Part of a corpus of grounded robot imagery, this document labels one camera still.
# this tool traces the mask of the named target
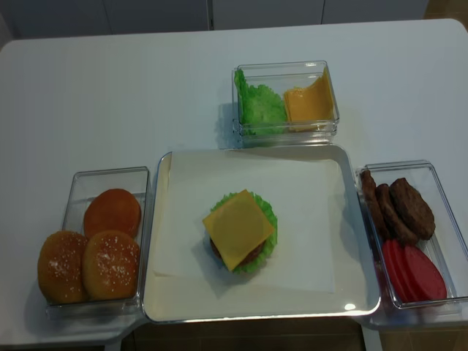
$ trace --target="tomato slice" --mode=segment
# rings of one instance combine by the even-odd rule
[[[391,242],[392,240],[387,240],[383,244],[383,247],[382,247],[385,267],[387,267],[387,272],[390,277],[390,282],[392,283],[393,288],[395,289],[395,293],[400,297],[401,302],[406,303],[406,302],[409,302],[409,299],[404,290],[404,285],[402,284],[402,281],[400,280],[398,272],[396,271],[395,262],[391,254],[391,250],[392,250]]]
[[[414,246],[406,246],[403,253],[408,276],[422,301],[446,298],[447,288],[444,279],[431,260]]]
[[[410,279],[408,274],[407,262],[404,258],[403,248],[397,240],[390,242],[390,255],[393,259],[396,273],[398,274],[403,290],[408,301],[422,301],[423,296],[418,294],[418,289],[414,287],[413,281]]]

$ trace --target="white paper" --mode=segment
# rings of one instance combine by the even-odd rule
[[[333,292],[328,170],[336,163],[292,161],[242,151],[174,153],[154,272],[204,279],[214,290],[236,284]],[[216,259],[202,219],[223,195],[248,189],[278,217],[278,244],[255,274],[230,273]]]

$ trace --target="clear plastic container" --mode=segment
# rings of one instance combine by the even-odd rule
[[[263,124],[262,126],[242,124],[242,110],[239,105],[238,91],[234,83],[234,74],[238,69],[244,71],[246,82],[250,86],[265,84],[284,99],[286,90],[306,88],[322,77],[328,69],[325,61],[291,62],[284,64],[247,64],[233,71],[233,128],[234,135],[244,148],[254,146],[307,145],[313,143],[330,143],[336,134],[339,112],[336,106],[333,84],[330,78],[330,93],[333,102],[331,118],[303,122],[282,122]],[[274,134],[265,130],[275,129]]]
[[[152,205],[149,170],[146,167],[123,168],[79,172],[73,177],[62,230],[83,233],[83,218],[91,201],[109,189],[125,189],[131,192],[141,207],[142,219],[135,241],[140,246],[140,264],[137,292],[131,298],[82,303],[48,303],[49,319],[86,318],[133,314],[141,307],[141,294],[146,277],[149,236],[152,223]]]
[[[371,171],[376,185],[383,183],[390,185],[397,178],[406,178],[408,183],[415,187],[428,203],[434,214],[436,230],[429,241],[419,240],[417,247],[426,254],[441,273],[447,287],[446,299],[402,303],[395,293],[382,254],[382,239],[375,230],[372,217],[370,216],[366,202],[363,200],[361,173],[364,170]],[[424,160],[374,164],[359,169],[357,176],[363,215],[369,220],[372,228],[372,237],[369,239],[375,242],[377,246],[378,259],[376,264],[382,267],[393,305],[397,309],[410,309],[468,301],[467,245],[460,233],[434,166]]]

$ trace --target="cheese slice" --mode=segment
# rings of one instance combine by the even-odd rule
[[[332,118],[333,99],[328,71],[307,88],[289,89],[284,93],[284,106],[289,122],[321,121]],[[310,128],[296,127],[294,130]]]
[[[270,236],[274,227],[247,190],[239,192],[203,220],[227,269],[232,271]]]

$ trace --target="green lettuce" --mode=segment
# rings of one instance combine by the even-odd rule
[[[252,124],[255,127],[266,127],[271,123],[282,123],[287,120],[284,102],[271,88],[264,84],[257,87],[249,86],[242,69],[237,69],[234,74],[234,83],[237,87],[241,123]],[[281,134],[282,128],[264,128],[257,131],[246,130],[250,135]]]
[[[260,209],[265,214],[270,224],[273,226],[274,231],[265,240],[265,245],[263,245],[263,249],[261,253],[258,254],[257,258],[255,258],[255,260],[253,260],[247,265],[242,265],[241,267],[234,268],[233,270],[234,273],[241,273],[241,272],[252,273],[256,271],[266,261],[266,259],[270,257],[271,252],[273,252],[273,249],[278,243],[278,219],[273,213],[273,209],[270,203],[268,203],[267,201],[264,201],[264,199],[262,199],[260,195],[257,195],[254,192],[250,192],[250,194],[254,197],[255,202],[257,203],[257,205],[259,205]],[[229,195],[225,195],[211,209],[211,212],[223,206],[227,201],[231,200],[236,195],[237,195],[237,192],[231,192],[229,193]]]

